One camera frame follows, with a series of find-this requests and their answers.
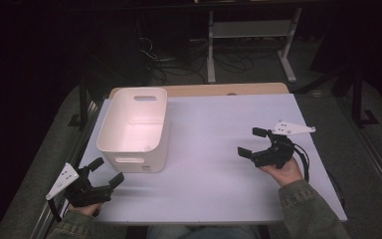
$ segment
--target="person's hand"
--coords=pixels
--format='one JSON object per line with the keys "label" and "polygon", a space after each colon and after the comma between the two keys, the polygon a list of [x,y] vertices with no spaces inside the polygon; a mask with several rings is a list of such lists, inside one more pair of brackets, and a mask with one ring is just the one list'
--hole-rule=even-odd
{"label": "person's hand", "polygon": [[93,204],[93,205],[89,205],[89,206],[85,206],[85,207],[74,207],[70,203],[70,205],[68,206],[68,210],[77,211],[77,212],[83,213],[84,215],[87,215],[87,216],[94,216],[100,212],[102,205],[103,205],[103,203],[97,203],[97,204]]}
{"label": "person's hand", "polygon": [[277,169],[275,165],[262,166],[259,169],[270,174],[280,186],[303,179],[299,166],[293,157],[281,169]]}

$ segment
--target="table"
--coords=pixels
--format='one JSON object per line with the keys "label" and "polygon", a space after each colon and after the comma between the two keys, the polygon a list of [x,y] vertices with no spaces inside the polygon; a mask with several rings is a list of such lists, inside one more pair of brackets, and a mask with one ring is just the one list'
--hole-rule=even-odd
{"label": "table", "polygon": [[[159,173],[126,173],[125,181],[114,190],[111,202],[105,204],[97,221],[124,225],[282,221],[279,186],[250,161],[239,157],[237,147],[260,150],[270,146],[267,139],[252,135],[253,126],[272,128],[280,119],[304,124],[286,86],[236,84],[164,88],[168,92],[171,116],[165,168]],[[225,96],[228,93],[237,96]],[[101,108],[81,167],[102,156],[96,149],[96,139],[109,103],[110,99]],[[310,157],[311,185],[339,219],[345,221],[345,213],[310,135],[290,138]],[[93,186],[99,186],[107,184],[115,175],[116,171],[106,161],[91,173],[90,180]]]}

